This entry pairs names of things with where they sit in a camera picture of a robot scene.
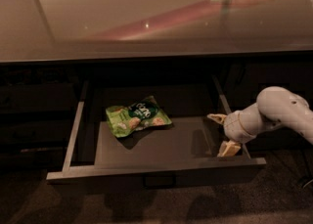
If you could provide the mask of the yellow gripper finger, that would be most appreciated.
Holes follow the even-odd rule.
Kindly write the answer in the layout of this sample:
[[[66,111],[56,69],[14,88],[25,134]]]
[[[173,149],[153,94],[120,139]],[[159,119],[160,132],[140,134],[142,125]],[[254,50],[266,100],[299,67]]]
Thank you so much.
[[[209,113],[207,117],[214,122],[223,125],[227,115],[223,113]]]
[[[223,141],[219,148],[219,157],[233,157],[240,149],[241,144],[235,141]]]

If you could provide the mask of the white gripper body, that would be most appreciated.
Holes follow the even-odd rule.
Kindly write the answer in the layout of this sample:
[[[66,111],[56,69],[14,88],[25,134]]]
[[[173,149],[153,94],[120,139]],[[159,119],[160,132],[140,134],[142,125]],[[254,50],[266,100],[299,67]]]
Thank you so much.
[[[235,111],[224,121],[224,133],[232,141],[245,144],[256,137],[258,119],[251,112]]]

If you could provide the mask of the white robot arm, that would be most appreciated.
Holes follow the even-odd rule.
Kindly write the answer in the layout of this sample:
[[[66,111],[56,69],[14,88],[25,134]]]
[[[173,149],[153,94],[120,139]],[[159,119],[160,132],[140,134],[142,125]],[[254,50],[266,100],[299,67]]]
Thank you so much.
[[[282,127],[292,129],[313,144],[313,111],[304,98],[283,87],[263,89],[256,102],[241,111],[210,113],[207,117],[222,125],[228,138],[219,148],[219,157],[233,157],[259,134]]]

